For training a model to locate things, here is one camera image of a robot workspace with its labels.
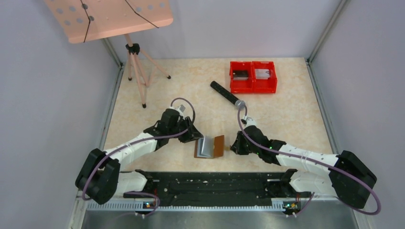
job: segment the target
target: gray wall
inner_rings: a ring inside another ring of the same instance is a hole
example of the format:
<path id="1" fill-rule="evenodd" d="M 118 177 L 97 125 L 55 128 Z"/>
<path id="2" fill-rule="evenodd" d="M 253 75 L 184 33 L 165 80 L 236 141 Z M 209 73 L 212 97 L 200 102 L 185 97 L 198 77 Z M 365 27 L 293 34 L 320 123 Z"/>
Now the gray wall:
<path id="1" fill-rule="evenodd" d="M 153 58 L 309 56 L 339 0 L 171 0 L 174 22 L 131 34 Z M 122 61 L 123 36 L 111 39 Z"/>
<path id="2" fill-rule="evenodd" d="M 100 41 L 69 44 L 43 1 L 0 6 L 0 228 L 66 228 L 117 67 Z"/>
<path id="3" fill-rule="evenodd" d="M 314 62 L 340 150 L 378 178 L 378 229 L 405 224 L 404 9 L 403 0 L 351 1 Z"/>

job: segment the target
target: wooden tripod leg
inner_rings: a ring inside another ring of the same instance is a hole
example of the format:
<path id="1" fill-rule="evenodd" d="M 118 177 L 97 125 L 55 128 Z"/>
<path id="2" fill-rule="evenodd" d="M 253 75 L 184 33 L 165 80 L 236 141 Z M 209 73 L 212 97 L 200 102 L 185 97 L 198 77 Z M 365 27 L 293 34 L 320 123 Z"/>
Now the wooden tripod leg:
<path id="1" fill-rule="evenodd" d="M 136 79 L 137 79 L 137 84 L 138 84 L 140 99 L 141 99 L 141 101 L 142 101 L 142 107 L 143 107 L 143 108 L 146 108 L 145 95 L 144 95 L 144 93 L 143 93 L 142 85 L 141 85 L 140 78 L 139 78 L 139 75 L 138 75 L 137 63 L 136 63 L 136 61 L 135 61 L 135 56 L 134 56 L 134 55 L 129 55 L 129 56 L 130 56 L 130 58 L 131 58 L 132 65 L 134 66 L 134 69 L 135 69 L 135 77 L 136 77 Z"/>
<path id="2" fill-rule="evenodd" d="M 150 62 L 152 62 L 152 64 L 154 64 L 163 74 L 165 74 L 168 79 L 171 79 L 171 76 L 170 76 L 158 63 L 156 63 L 146 52 L 144 52 L 142 49 L 140 49 L 140 52 L 141 52 L 144 56 L 146 56 L 146 58 L 147 58 Z"/>
<path id="3" fill-rule="evenodd" d="M 140 62 L 138 55 L 134 55 L 134 57 L 135 57 L 136 63 L 138 64 L 138 68 L 139 68 L 140 74 L 142 75 L 143 81 L 145 82 L 145 85 L 147 87 L 149 87 L 149 80 L 146 78 L 146 74 L 145 74 L 145 71 L 143 70 L 142 63 Z"/>
<path id="4" fill-rule="evenodd" d="M 127 57 L 128 57 L 128 60 L 127 60 L 127 65 L 128 65 L 128 80 L 131 81 L 131 80 L 132 80 L 132 76 L 131 76 L 131 74 L 132 74 L 132 67 L 131 67 L 131 57 L 130 57 L 130 55 L 129 55 L 129 52 L 127 52 Z"/>
<path id="5" fill-rule="evenodd" d="M 153 76 L 155 75 L 155 71 L 156 71 L 156 66 L 154 66 L 152 68 L 152 72 L 150 73 L 150 77 L 149 77 L 149 83 L 152 82 Z"/>

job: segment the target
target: red box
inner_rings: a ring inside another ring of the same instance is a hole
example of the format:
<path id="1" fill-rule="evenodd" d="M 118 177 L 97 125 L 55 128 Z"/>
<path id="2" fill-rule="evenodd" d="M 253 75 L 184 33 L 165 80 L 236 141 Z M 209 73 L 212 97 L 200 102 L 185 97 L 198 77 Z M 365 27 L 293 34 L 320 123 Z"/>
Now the red box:
<path id="1" fill-rule="evenodd" d="M 268 79 L 259 79 L 259 76 L 256 76 L 256 69 L 268 70 L 270 77 Z M 273 62 L 253 61 L 252 74 L 254 93 L 276 93 L 277 76 Z"/>
<path id="2" fill-rule="evenodd" d="M 234 71 L 247 71 L 246 80 L 234 79 Z M 254 76 L 252 72 L 251 62 L 231 62 L 231 69 L 229 71 L 231 76 L 231 93 L 252 93 Z"/>

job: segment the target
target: tripod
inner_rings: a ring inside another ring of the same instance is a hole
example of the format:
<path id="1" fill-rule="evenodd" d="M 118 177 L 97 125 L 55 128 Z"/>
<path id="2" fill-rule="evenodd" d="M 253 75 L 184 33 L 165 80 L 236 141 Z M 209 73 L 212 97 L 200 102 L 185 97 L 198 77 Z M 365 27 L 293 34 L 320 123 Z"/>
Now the tripod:
<path id="1" fill-rule="evenodd" d="M 146 108 L 146 99 L 145 99 L 145 94 L 143 93 L 143 90 L 142 90 L 142 85 L 149 87 L 150 82 L 152 81 L 153 72 L 152 72 L 150 78 L 148 79 L 146 77 L 142 63 L 139 60 L 138 54 L 142 53 L 150 62 L 152 62 L 152 64 L 154 64 L 156 66 L 157 69 L 159 69 L 163 74 L 165 74 L 166 78 L 171 79 L 171 76 L 166 71 L 164 71 L 164 69 L 158 63 L 156 63 L 147 53 L 145 53 L 142 49 L 140 49 L 139 44 L 132 43 L 132 40 L 129 37 L 129 34 L 124 34 L 124 36 L 128 43 L 127 45 L 125 45 L 125 47 L 128 50 L 128 62 L 127 62 L 127 63 L 129 63 L 128 80 L 130 80 L 130 81 L 132 80 L 131 66 L 133 66 L 134 70 L 135 70 L 135 78 L 136 78 L 137 84 L 138 84 L 142 107 Z M 140 81 L 138 69 L 139 69 L 140 75 L 143 78 L 144 83 L 141 83 L 141 81 Z"/>

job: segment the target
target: black cylinder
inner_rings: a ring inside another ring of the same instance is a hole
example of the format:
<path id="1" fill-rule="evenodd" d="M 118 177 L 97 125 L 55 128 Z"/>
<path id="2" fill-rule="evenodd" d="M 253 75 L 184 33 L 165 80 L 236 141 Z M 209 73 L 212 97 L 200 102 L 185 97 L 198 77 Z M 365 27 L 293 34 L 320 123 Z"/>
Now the black cylinder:
<path id="1" fill-rule="evenodd" d="M 212 81 L 210 86 L 216 90 L 219 94 L 221 94 L 223 97 L 225 97 L 229 102 L 231 102 L 233 105 L 235 105 L 236 101 L 239 99 L 231 94 L 228 90 L 226 90 L 224 87 L 222 87 L 219 83 Z"/>

